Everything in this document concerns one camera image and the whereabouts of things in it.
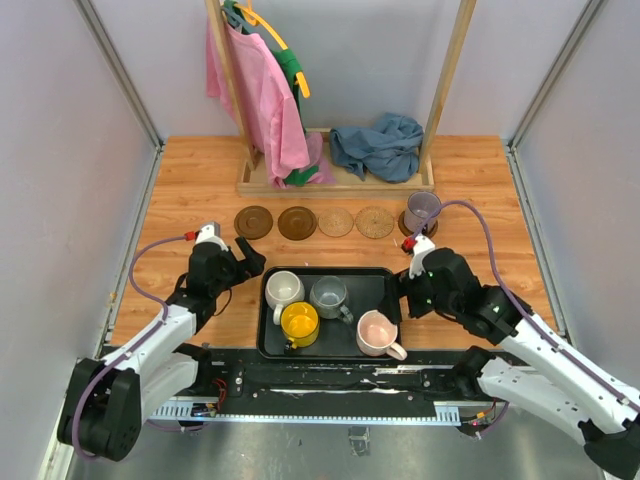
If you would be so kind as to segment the brown wooden coaster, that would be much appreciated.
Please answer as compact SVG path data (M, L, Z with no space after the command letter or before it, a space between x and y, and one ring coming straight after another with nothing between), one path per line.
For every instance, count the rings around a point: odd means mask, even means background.
M278 218L279 232L288 240L302 241L317 228L317 218L308 208L293 206L284 210Z
M260 205L251 205L240 210L234 219L237 234L248 240L265 237L273 227L269 210Z
M399 217L398 217L397 224L398 224L398 227L399 227L400 231L403 233L403 235L405 237L408 237L408 236L413 234L413 231L410 230L405 225L404 219L405 219L405 212L402 211L400 213ZM431 227L425 227L423 229L422 234L427 236L427 237L429 237L429 238L432 238L436 234L437 230L438 230L438 221L435 221L434 224Z

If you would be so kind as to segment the woven rattan coaster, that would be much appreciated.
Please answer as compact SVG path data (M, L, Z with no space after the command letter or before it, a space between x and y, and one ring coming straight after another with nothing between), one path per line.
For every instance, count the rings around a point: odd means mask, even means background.
M358 212L355 225L366 238L381 239L393 231L394 216L385 208L368 206Z
M352 215L344 208L333 207L318 217L318 227L329 237L338 238L348 234L354 226Z

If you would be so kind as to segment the purple glass mug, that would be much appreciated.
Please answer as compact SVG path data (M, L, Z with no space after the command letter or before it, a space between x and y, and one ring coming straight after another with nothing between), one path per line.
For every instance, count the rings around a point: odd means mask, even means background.
M439 197L428 191L412 193L405 209L405 225L413 232L424 222L429 215L438 209L441 201Z

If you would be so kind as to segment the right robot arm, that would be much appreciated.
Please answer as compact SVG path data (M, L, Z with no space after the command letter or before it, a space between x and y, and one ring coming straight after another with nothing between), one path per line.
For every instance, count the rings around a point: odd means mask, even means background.
M429 313L518 357L527 376L473 346L455 366L453 387L466 400L485 394L547 421L571 436L599 468L618 479L639 472L639 391L616 380L557 335L531 307L501 286L483 285L463 256L414 245L407 269L391 279L392 297L409 315Z

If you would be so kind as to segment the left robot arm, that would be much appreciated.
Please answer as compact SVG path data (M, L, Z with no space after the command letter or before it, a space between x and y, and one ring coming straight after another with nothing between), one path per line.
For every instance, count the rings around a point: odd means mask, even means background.
M266 258L243 237L242 259L216 235L188 237L188 269L158 315L119 349L72 371L57 439L86 460L124 459L160 406L182 390L200 396L213 386L209 353L188 341L215 315L218 297L261 275Z

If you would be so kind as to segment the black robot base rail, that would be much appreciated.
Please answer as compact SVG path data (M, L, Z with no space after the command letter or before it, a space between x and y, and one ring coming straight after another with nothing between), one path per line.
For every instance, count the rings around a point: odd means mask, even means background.
M311 421L433 417L439 402L487 403L489 395L470 378L480 348L468 351L411 350L405 361L269 360L255 349L182 352L203 374L190 387L172 387L167 396L144 398L142 417L178 419L194 426L217 416Z

